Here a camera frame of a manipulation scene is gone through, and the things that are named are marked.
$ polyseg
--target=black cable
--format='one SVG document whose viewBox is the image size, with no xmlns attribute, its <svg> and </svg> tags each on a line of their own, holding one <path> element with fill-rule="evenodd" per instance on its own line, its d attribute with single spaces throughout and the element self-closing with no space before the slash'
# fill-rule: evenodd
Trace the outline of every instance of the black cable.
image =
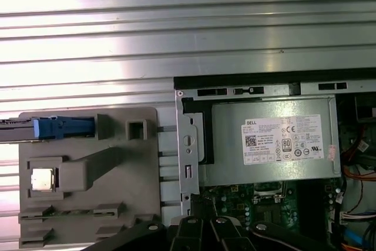
<svg viewBox="0 0 376 251">
<path fill-rule="evenodd" d="M 358 174 L 360 175 L 360 171 L 359 171 L 359 168 L 357 165 L 355 165 L 355 168 L 357 169 L 358 171 Z M 350 214 L 352 211 L 354 211 L 357 207 L 359 207 L 360 203 L 362 202 L 362 199 L 363 199 L 363 191 L 364 191 L 364 184 L 363 184 L 363 181 L 361 180 L 360 181 L 360 196 L 359 196 L 359 200 L 358 202 L 355 204 L 355 206 L 353 208 L 350 209 L 350 211 L 348 211 L 347 213 Z"/>
</svg>

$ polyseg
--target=corrugated metal surface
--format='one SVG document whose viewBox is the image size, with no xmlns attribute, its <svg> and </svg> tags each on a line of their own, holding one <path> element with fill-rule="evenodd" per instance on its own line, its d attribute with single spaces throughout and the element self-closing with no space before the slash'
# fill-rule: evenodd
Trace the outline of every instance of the corrugated metal surface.
<svg viewBox="0 0 376 251">
<path fill-rule="evenodd" d="M 173 76 L 375 66 L 375 15 L 374 0 L 0 0 L 0 116 L 155 106 L 168 221 L 179 213 Z M 17 146 L 0 152 L 8 242 Z"/>
</svg>

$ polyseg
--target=qr code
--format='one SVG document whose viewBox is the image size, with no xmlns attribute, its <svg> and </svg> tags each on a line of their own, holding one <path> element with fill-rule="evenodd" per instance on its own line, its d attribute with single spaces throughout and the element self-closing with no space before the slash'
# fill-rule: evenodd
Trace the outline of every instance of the qr code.
<svg viewBox="0 0 376 251">
<path fill-rule="evenodd" d="M 257 146 L 256 135 L 246 136 L 246 146 L 247 147 Z"/>
</svg>

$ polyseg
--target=white sticker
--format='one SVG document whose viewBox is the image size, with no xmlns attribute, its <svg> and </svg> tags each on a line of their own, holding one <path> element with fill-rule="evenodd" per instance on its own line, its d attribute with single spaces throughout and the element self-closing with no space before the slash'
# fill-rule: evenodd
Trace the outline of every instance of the white sticker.
<svg viewBox="0 0 376 251">
<path fill-rule="evenodd" d="M 363 140 L 360 141 L 359 145 L 358 145 L 358 149 L 364 153 L 364 151 L 366 151 L 368 149 L 369 144 Z"/>
<path fill-rule="evenodd" d="M 245 165 L 324 159 L 320 115 L 248 119 L 241 137 Z"/>
</svg>

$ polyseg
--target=gray plastic bracket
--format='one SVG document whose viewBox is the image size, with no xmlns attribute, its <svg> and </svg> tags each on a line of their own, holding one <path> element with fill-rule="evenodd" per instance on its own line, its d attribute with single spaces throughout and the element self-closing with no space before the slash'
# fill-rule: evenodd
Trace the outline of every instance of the gray plastic bracket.
<svg viewBox="0 0 376 251">
<path fill-rule="evenodd" d="M 119 218 L 119 215 L 125 210 L 123 203 L 117 204 L 100 204 L 94 209 L 94 218 L 115 220 Z"/>
<path fill-rule="evenodd" d="M 41 248 L 44 247 L 50 237 L 53 235 L 53 229 L 48 230 L 29 230 L 19 239 L 19 248 Z"/>
</svg>

